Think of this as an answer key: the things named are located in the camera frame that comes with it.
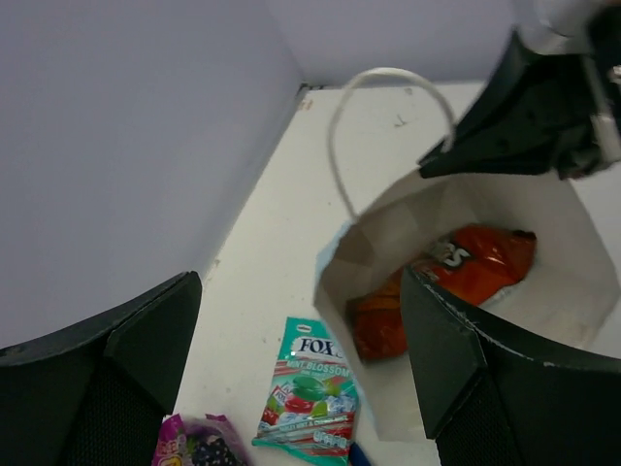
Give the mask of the orange red chips bag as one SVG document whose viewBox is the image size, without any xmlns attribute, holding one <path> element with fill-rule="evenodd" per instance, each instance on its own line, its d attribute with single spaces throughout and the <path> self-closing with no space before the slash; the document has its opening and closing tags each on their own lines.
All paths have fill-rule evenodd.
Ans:
<svg viewBox="0 0 621 466">
<path fill-rule="evenodd" d="M 401 306 L 401 280 L 408 267 L 480 306 L 527 277 L 537 245 L 533 232 L 484 224 L 468 224 L 438 238 L 375 290 L 347 302 L 346 315 L 359 357 L 379 361 L 408 349 Z"/>
</svg>

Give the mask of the blue red snack packet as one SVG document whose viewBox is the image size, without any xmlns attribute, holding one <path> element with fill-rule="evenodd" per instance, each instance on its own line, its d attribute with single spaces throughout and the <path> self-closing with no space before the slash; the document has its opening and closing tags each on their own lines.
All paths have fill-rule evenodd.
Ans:
<svg viewBox="0 0 621 466">
<path fill-rule="evenodd" d="M 349 466 L 372 466 L 370 459 L 362 448 L 355 442 L 353 442 L 349 449 L 348 454 Z"/>
</svg>

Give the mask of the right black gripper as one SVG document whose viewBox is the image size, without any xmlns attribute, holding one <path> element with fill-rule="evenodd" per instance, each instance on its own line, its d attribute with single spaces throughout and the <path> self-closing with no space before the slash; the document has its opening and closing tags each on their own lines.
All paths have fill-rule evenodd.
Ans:
<svg viewBox="0 0 621 466">
<path fill-rule="evenodd" d="M 620 161 L 620 3 L 567 1 L 558 22 L 582 57 L 540 55 L 511 34 L 451 148 L 421 159 L 422 178 L 554 171 L 579 179 Z"/>
</svg>

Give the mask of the green red snack packet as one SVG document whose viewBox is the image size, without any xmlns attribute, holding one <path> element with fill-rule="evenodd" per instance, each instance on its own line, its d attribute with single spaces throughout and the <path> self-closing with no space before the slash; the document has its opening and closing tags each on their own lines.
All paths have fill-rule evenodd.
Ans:
<svg viewBox="0 0 621 466">
<path fill-rule="evenodd" d="M 251 443 L 313 465 L 346 465 L 358 406 L 353 373 L 324 324 L 290 316 Z"/>
</svg>

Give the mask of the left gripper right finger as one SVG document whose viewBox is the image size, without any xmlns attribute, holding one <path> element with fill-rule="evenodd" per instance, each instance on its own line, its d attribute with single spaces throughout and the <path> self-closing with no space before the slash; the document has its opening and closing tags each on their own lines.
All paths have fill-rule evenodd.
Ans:
<svg viewBox="0 0 621 466">
<path fill-rule="evenodd" d="M 426 437 L 444 465 L 616 465 L 620 362 L 466 303 L 411 268 L 401 310 Z"/>
</svg>

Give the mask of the light blue paper bag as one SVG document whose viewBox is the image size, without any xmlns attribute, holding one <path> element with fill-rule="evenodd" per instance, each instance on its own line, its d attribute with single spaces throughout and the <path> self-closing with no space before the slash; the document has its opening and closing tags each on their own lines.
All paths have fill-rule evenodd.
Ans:
<svg viewBox="0 0 621 466">
<path fill-rule="evenodd" d="M 462 85 L 387 89 L 349 84 L 333 92 L 321 146 L 347 219 L 316 258 L 314 305 L 349 363 L 383 441 L 419 442 L 421 383 L 408 350 L 445 348 L 421 325 L 405 328 L 410 307 L 401 279 L 412 268 L 485 312 L 580 350 L 599 334 L 620 283 L 573 185 L 553 174 L 451 175 L 411 171 L 365 208 L 354 207 L 346 168 L 377 150 L 381 168 L 400 147 L 415 156 L 454 119 Z"/>
</svg>

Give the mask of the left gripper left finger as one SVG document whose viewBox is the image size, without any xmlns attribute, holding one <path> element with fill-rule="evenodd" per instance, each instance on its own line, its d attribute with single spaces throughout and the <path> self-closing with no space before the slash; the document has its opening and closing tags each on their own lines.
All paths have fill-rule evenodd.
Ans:
<svg viewBox="0 0 621 466">
<path fill-rule="evenodd" d="M 4 465 L 148 465 L 202 297 L 195 272 L 1 351 Z"/>
</svg>

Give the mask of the purple snack packet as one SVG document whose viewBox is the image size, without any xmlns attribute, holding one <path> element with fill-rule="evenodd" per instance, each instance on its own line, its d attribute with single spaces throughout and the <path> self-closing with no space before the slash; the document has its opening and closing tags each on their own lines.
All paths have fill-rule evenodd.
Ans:
<svg viewBox="0 0 621 466">
<path fill-rule="evenodd" d="M 244 443 L 224 415 L 168 417 L 161 424 L 151 464 L 252 465 Z"/>
</svg>

